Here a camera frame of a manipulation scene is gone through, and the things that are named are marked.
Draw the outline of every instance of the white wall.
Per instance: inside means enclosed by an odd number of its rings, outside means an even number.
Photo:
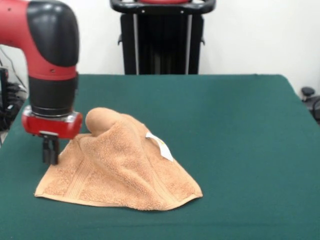
[[[74,10],[80,31],[80,73],[123,74],[120,13],[109,0],[63,0]],[[282,74],[295,91],[320,92],[320,1],[217,0],[205,15],[200,74]],[[5,47],[27,81],[25,58]]]

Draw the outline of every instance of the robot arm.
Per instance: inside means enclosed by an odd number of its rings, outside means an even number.
[[[23,111],[22,125],[27,133],[43,137],[43,161],[57,164],[59,138],[74,138],[82,123],[82,115],[73,111],[77,19],[56,0],[0,0],[0,16],[0,44],[21,49],[27,62],[30,106]]]

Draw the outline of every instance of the white label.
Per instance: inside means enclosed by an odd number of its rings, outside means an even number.
[[[168,148],[168,146],[157,136],[153,135],[151,132],[147,132],[145,135],[146,138],[154,139],[160,148],[160,154],[162,157],[168,159],[169,161],[173,162],[174,157],[171,155],[171,152]]]

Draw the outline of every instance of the green tablecloth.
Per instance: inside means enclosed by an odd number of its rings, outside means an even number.
[[[0,149],[0,240],[320,239],[320,131],[284,77],[81,75],[75,109],[99,106],[165,140],[204,197],[166,212],[35,198],[48,166],[19,115]]]

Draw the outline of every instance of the orange towel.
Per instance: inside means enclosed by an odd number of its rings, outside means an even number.
[[[127,114],[92,109],[79,134],[50,166],[35,196],[97,207],[171,210],[203,196],[175,159],[163,157],[147,127]]]

